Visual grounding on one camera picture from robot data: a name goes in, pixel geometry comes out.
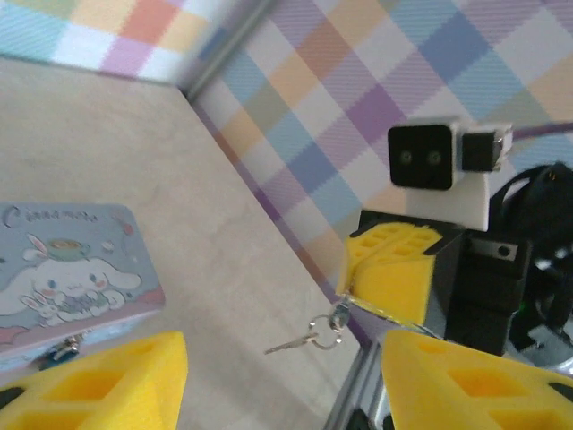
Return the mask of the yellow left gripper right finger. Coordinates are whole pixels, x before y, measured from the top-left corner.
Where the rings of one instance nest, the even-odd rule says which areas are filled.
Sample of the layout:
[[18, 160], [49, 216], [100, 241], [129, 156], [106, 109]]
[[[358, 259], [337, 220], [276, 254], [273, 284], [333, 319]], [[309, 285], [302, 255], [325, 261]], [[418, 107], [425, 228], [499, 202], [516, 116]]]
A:
[[393, 330], [382, 375], [397, 429], [570, 429], [571, 378]]

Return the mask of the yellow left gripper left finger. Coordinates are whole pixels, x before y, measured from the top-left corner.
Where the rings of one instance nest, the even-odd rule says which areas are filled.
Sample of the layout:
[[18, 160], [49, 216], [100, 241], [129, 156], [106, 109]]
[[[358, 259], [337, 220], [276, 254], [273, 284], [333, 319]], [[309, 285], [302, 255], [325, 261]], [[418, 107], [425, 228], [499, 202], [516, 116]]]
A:
[[3, 429], [174, 429], [187, 379], [180, 331], [167, 331], [13, 381]]

